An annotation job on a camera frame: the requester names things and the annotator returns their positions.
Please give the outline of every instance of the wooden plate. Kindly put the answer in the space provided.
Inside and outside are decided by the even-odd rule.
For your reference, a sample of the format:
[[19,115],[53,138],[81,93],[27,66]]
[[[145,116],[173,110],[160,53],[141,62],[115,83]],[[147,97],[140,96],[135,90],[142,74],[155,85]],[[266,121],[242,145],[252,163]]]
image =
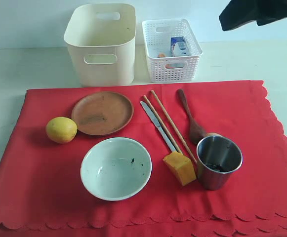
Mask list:
[[131,101],[116,92],[101,91],[82,98],[72,110],[72,120],[78,130],[93,136],[119,131],[131,120]]

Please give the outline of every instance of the white table surface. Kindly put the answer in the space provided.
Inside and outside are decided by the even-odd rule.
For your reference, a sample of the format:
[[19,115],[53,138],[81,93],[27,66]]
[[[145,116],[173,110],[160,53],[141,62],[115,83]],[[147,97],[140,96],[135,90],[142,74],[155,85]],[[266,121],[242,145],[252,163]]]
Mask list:
[[[264,80],[287,136],[287,40],[201,43],[194,81]],[[147,84],[144,47],[136,47],[135,80]],[[80,87],[66,48],[0,50],[0,159],[27,89]]]

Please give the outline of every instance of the table knife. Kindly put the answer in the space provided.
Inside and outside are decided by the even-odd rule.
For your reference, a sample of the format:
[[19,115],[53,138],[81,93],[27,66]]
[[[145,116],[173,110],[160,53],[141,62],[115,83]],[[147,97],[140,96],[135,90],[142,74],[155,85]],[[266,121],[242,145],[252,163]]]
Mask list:
[[171,150],[171,152],[176,152],[175,147],[173,146],[173,144],[171,143],[170,139],[168,138],[168,136],[165,134],[163,128],[161,127],[161,124],[159,122],[159,120],[157,119],[157,117],[154,115],[154,113],[152,112],[152,110],[150,109],[150,107],[143,101],[140,101],[144,111],[147,113],[147,115],[149,116],[149,118],[151,119],[152,123],[154,124],[155,127],[157,127],[157,129],[159,130],[161,136],[163,137],[163,139],[165,140],[167,146],[169,147],[169,149]]

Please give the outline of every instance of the ceramic bowl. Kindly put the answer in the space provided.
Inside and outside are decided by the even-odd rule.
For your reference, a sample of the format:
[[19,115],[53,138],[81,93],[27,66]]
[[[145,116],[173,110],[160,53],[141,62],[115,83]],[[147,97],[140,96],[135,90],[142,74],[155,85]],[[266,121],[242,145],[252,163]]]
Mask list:
[[151,157],[144,146],[129,138],[115,137],[87,152],[81,165],[81,179],[95,197],[117,201],[142,190],[151,171]]

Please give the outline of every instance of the white basket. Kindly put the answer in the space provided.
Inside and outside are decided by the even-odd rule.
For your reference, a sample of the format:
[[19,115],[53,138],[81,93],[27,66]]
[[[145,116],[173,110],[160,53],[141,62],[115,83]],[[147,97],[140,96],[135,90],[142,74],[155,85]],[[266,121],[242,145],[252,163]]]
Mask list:
[[135,33],[135,9],[129,4],[86,4],[75,9],[64,41],[81,84],[130,84]]
[[[150,79],[155,83],[191,81],[203,53],[186,19],[150,20],[142,22],[146,59]],[[171,57],[171,37],[184,36],[191,56]],[[163,53],[165,58],[158,58]],[[175,64],[181,68],[166,68]]]

